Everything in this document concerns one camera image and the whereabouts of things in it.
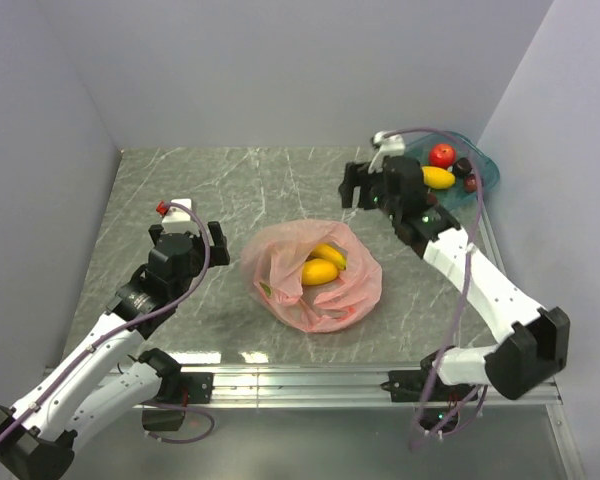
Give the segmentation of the pink plastic bag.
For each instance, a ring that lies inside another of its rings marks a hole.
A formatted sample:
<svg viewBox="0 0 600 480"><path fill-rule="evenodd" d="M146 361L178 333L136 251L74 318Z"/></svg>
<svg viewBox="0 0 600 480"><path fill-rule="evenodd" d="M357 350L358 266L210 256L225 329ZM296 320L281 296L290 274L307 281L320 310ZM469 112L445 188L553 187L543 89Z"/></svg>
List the pink plastic bag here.
<svg viewBox="0 0 600 480"><path fill-rule="evenodd" d="M310 252L329 244L347 266L333 281L301 284ZM342 222L301 219L266 227L242 249L240 268L249 295L277 320L304 333L331 333L361 321L379 302L382 268Z"/></svg>

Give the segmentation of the yellow banana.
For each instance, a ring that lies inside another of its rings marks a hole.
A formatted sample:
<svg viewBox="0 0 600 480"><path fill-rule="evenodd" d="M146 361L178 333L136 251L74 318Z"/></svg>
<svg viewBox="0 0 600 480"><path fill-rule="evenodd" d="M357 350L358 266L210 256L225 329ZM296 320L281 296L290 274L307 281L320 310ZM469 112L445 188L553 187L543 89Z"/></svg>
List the yellow banana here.
<svg viewBox="0 0 600 480"><path fill-rule="evenodd" d="M331 244L319 244L313 248L309 257L328 261L336 266L338 270L347 268L347 260L343 253Z"/></svg>

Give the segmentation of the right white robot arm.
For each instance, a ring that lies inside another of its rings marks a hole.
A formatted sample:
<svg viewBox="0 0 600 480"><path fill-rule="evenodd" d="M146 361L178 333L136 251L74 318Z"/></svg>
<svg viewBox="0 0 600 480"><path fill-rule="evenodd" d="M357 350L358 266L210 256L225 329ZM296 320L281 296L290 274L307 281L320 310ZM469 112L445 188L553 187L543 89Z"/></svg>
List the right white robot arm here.
<svg viewBox="0 0 600 480"><path fill-rule="evenodd" d="M349 162L338 192L345 208L385 214L397 238L458 289L461 305L477 311L495 340L484 348L446 345L422 361L426 396L442 399L455 385L491 386L517 400L566 367L568 315L526 295L483 255L459 221L433 202L417 160L387 157L380 168Z"/></svg>

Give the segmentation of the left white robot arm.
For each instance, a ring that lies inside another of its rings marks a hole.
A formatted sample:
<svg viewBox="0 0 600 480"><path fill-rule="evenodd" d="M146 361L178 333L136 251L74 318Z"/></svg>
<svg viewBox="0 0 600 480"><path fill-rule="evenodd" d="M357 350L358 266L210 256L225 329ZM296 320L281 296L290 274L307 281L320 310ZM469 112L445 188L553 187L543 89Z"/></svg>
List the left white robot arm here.
<svg viewBox="0 0 600 480"><path fill-rule="evenodd" d="M210 373L188 375L169 354L141 353L116 379L105 378L131 350L176 312L206 271L230 261L217 222L200 233L169 233L153 225L146 263L115 293L83 341L35 389L12 406L0 405L0 463L17 479L59 479L96 433L138 404L148 414L173 410L173 420L151 421L149 436L176 430L211 397Z"/></svg>

